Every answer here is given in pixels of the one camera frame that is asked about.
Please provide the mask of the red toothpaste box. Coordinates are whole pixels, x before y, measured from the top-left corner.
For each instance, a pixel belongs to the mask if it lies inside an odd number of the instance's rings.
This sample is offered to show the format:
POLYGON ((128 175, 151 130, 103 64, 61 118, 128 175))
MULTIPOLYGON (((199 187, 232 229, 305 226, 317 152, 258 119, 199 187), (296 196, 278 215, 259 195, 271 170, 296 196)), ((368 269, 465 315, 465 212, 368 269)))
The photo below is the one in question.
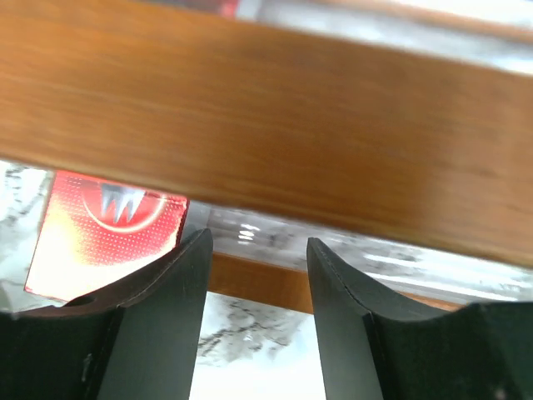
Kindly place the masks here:
POLYGON ((68 302, 172 250, 186 197, 58 171, 24 288, 68 302))

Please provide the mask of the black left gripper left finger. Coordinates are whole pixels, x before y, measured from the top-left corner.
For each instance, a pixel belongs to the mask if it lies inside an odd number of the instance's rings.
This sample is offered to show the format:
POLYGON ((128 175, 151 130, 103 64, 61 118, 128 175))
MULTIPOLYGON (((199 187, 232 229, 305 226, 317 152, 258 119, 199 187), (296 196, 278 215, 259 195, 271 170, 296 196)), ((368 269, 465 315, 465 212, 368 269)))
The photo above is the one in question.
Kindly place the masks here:
POLYGON ((188 398, 212 250, 211 232, 198 230, 61 307, 3 313, 2 398, 188 398))

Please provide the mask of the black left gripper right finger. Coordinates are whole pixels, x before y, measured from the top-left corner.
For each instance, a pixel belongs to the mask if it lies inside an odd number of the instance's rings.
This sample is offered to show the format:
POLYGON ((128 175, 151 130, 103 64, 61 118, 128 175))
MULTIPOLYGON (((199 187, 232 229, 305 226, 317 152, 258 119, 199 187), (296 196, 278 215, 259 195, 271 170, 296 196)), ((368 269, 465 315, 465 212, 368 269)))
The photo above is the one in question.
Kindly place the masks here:
POLYGON ((532 305, 454 312, 406 297, 309 239, 308 277, 329 399, 529 399, 532 305))

